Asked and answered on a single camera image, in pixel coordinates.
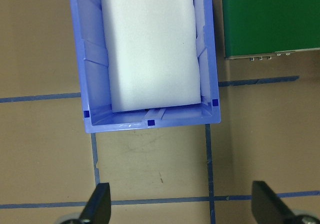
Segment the floor tile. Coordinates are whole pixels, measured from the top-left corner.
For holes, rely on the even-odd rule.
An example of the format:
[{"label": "floor tile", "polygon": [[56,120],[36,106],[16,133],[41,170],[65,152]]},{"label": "floor tile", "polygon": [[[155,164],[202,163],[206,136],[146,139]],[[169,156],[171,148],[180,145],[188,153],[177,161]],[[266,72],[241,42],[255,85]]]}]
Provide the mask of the floor tile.
[{"label": "floor tile", "polygon": [[83,207],[0,209],[0,223],[60,224],[65,220],[77,218],[82,209]]},{"label": "floor tile", "polygon": [[0,98],[79,92],[69,0],[0,0]]},{"label": "floor tile", "polygon": [[222,122],[211,125],[216,195],[248,195],[253,180],[277,193],[320,189],[320,79],[220,93]]},{"label": "floor tile", "polygon": [[[320,216],[320,197],[284,198],[290,209],[305,210]],[[251,201],[215,202],[215,218],[217,224],[256,224],[251,214]]]},{"label": "floor tile", "polygon": [[113,206],[110,224],[209,224],[208,202]]},{"label": "floor tile", "polygon": [[113,200],[208,196],[205,127],[98,133],[98,167]]},{"label": "floor tile", "polygon": [[87,201],[95,188],[79,98],[0,103],[0,204]]}]

